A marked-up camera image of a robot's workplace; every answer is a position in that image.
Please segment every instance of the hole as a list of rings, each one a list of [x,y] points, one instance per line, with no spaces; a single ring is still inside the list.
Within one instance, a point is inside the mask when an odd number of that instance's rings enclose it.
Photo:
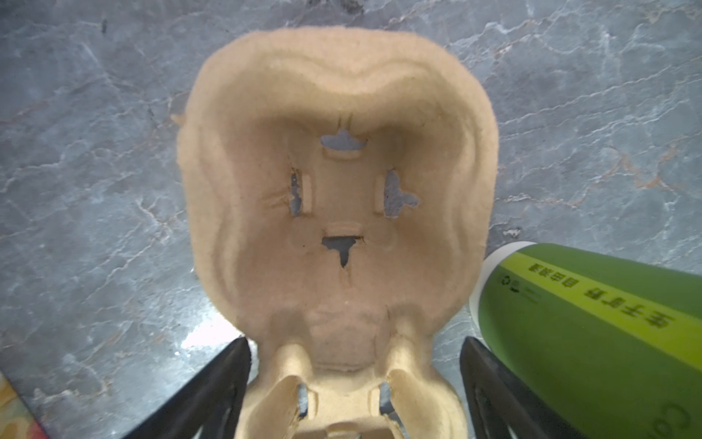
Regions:
[[[307,386],[298,384],[298,409],[300,419],[307,416]]]
[[[319,141],[322,142],[322,145],[335,151],[358,151],[366,146],[365,142],[361,142],[354,136],[351,136],[351,133],[345,129],[340,129],[336,136],[330,134],[322,136]]]
[[[395,171],[388,171],[385,177],[385,216],[397,218],[405,206],[417,207],[419,199],[410,192],[399,188],[399,176]]]
[[[385,415],[397,422],[404,439],[409,439],[409,434],[407,434],[407,430],[402,423],[402,419],[399,418],[395,408],[392,406],[392,401],[390,400],[391,397],[392,391],[390,390],[390,385],[387,381],[383,381],[383,383],[380,385],[380,414]]]
[[[293,214],[293,216],[299,216],[300,209],[302,209],[303,205],[303,198],[300,196],[300,183],[298,174],[295,171],[293,171],[293,174],[290,176],[290,195],[292,196],[290,199],[290,213]]]
[[[349,250],[356,244],[358,236],[325,236],[322,238],[322,245],[327,249],[336,250],[339,252],[339,262],[342,267],[349,263]]]

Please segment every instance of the gray marble surface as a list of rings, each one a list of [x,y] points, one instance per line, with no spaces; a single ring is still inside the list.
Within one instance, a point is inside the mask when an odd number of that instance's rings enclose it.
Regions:
[[[702,5],[658,0],[0,3],[0,368],[53,438],[118,438],[237,335],[192,271],[175,162],[205,58],[251,30],[409,30],[501,130],[489,251],[702,273]],[[459,313],[435,364],[460,388]]]

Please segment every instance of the yellow floral cloth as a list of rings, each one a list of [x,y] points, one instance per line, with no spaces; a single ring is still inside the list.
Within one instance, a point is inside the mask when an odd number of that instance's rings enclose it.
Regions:
[[[0,439],[48,439],[3,374],[0,374]]]

